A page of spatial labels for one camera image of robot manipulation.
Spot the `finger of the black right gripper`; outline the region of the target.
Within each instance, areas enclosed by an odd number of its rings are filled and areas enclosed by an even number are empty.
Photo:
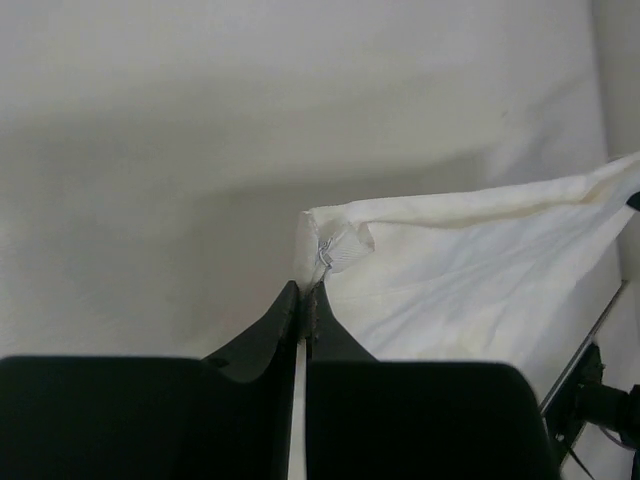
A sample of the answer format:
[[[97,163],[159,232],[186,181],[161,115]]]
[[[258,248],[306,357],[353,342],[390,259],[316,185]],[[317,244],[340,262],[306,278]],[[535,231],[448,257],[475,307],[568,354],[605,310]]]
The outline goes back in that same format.
[[[640,192],[632,194],[626,201],[626,205],[635,211],[640,211]]]

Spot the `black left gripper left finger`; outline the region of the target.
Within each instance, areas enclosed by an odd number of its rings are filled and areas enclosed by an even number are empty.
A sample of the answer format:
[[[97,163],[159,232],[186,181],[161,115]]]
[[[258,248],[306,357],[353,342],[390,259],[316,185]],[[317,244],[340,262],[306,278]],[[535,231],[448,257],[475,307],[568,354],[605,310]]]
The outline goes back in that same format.
[[[299,291],[202,358],[1,362],[5,479],[283,479]]]

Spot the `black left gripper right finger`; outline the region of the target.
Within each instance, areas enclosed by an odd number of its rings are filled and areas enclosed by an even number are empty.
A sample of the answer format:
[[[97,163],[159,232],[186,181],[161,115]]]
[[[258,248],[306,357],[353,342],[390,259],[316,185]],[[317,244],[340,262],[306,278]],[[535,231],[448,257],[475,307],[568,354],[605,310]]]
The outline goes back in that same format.
[[[557,479],[537,399],[513,366],[381,361],[309,292],[309,479]]]

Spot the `white pleated skirt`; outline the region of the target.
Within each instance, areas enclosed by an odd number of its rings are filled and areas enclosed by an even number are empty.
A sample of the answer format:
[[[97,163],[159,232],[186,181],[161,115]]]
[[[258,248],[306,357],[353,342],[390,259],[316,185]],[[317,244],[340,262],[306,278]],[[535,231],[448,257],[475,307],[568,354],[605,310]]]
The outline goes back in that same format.
[[[381,360],[494,360],[545,395],[615,289],[599,264],[632,212],[637,155],[473,192],[318,207],[299,220],[302,289]]]

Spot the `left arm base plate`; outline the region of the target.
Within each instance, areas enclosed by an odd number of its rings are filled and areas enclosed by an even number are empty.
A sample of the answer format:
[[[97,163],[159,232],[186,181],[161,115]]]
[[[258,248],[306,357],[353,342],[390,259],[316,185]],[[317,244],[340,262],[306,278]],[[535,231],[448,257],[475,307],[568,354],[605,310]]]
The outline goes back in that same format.
[[[541,404],[562,479],[639,477],[639,322],[624,281]]]

